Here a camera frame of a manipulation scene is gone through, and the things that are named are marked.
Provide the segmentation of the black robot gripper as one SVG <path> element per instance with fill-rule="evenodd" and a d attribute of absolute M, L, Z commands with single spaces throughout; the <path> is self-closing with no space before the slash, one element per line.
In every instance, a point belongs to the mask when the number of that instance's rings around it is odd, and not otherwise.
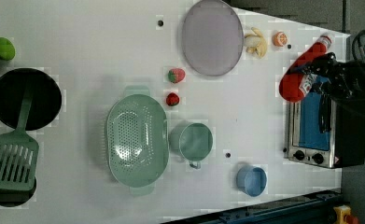
<path fill-rule="evenodd" d="M 337 63 L 333 52 L 318 56 L 311 62 L 293 66 L 291 73 L 327 75 L 330 82 L 317 82 L 310 92 L 331 95 L 337 99 L 355 99 L 365 96 L 365 63 L 350 61 Z"/>

